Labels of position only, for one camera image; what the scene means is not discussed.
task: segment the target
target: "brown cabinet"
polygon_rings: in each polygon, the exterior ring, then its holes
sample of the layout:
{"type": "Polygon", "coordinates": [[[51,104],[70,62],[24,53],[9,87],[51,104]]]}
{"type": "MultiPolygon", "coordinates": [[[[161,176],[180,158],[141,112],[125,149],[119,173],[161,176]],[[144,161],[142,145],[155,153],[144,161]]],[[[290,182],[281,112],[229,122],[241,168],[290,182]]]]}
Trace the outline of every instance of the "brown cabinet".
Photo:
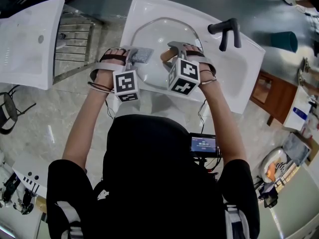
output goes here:
{"type": "Polygon", "coordinates": [[[250,100],[283,124],[296,92],[296,85],[260,71],[250,100]]]}

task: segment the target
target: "teal trash bin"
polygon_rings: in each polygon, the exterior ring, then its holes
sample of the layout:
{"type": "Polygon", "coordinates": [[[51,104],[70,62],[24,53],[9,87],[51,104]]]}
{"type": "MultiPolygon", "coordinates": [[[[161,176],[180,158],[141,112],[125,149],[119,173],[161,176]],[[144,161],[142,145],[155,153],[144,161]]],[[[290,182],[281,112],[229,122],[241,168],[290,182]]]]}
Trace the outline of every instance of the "teal trash bin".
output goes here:
{"type": "Polygon", "coordinates": [[[295,52],[298,50],[298,40],[295,33],[289,32],[279,32],[272,33],[270,35],[271,46],[295,52]]]}

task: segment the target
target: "faucet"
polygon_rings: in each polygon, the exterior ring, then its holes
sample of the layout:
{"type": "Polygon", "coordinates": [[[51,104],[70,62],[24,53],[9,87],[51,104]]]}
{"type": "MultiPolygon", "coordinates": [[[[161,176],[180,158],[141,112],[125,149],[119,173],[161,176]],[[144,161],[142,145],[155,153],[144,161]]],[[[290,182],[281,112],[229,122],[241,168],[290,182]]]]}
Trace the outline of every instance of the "faucet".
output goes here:
{"type": "Polygon", "coordinates": [[[234,46],[236,48],[241,48],[241,40],[240,40],[240,33],[239,33],[239,24],[236,18],[230,18],[227,21],[223,21],[217,24],[211,24],[208,26],[208,32],[211,34],[217,34],[222,32],[223,36],[221,38],[221,43],[219,46],[220,51],[225,51],[227,48],[227,41],[228,41],[228,31],[233,30],[234,32],[234,46]]]}

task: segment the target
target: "display screen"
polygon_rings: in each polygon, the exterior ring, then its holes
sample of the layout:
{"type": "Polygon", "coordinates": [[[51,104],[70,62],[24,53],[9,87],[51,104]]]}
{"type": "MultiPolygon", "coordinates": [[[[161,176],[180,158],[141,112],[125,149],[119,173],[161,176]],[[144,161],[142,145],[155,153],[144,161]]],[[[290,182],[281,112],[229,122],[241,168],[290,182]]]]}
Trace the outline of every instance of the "display screen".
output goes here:
{"type": "Polygon", "coordinates": [[[216,152],[216,139],[204,137],[191,138],[191,151],[216,152]]]}

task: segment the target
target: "tiled floor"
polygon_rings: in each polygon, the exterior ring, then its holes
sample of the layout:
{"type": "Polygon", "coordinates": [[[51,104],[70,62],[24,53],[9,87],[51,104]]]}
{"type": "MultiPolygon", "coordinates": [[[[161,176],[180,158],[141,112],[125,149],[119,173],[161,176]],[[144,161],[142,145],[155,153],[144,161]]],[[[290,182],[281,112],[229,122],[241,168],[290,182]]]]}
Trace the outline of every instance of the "tiled floor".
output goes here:
{"type": "MultiPolygon", "coordinates": [[[[120,24],[112,24],[107,29],[102,29],[104,40],[102,40],[98,57],[106,50],[106,47],[119,45],[122,31],[123,25],[120,24]]],[[[65,70],[63,67],[65,65],[56,64],[56,70],[58,72],[60,70],[60,73],[65,70]]],[[[11,134],[0,135],[0,150],[4,152],[9,164],[12,165],[24,152],[48,161],[61,158],[68,134],[88,92],[86,86],[88,75],[89,70],[86,70],[54,85],[48,91],[19,87],[14,94],[17,108],[23,110],[34,102],[37,105],[19,117],[11,134]]],[[[10,86],[0,85],[0,90],[3,88],[9,90],[10,86]]],[[[152,113],[154,109],[150,102],[154,95],[151,92],[142,91],[142,110],[147,114],[152,113]]],[[[114,95],[109,95],[107,101],[110,108],[117,112],[120,102],[114,95]]],[[[178,98],[171,98],[171,101],[182,111],[181,114],[184,114],[187,130],[200,132],[202,125],[197,112],[201,104],[181,101],[178,98]]],[[[203,133],[214,134],[213,121],[207,105],[204,106],[201,114],[205,120],[203,133]]],[[[251,170],[253,174],[257,174],[258,164],[270,150],[281,145],[288,132],[269,128],[266,125],[269,115],[252,102],[248,103],[242,115],[234,114],[234,116],[244,140],[251,170]]],[[[103,106],[87,161],[88,176],[93,186],[99,182],[102,175],[107,133],[111,125],[112,119],[108,117],[107,109],[103,106]]],[[[216,171],[221,172],[221,170],[222,162],[216,168],[216,171]]]]}

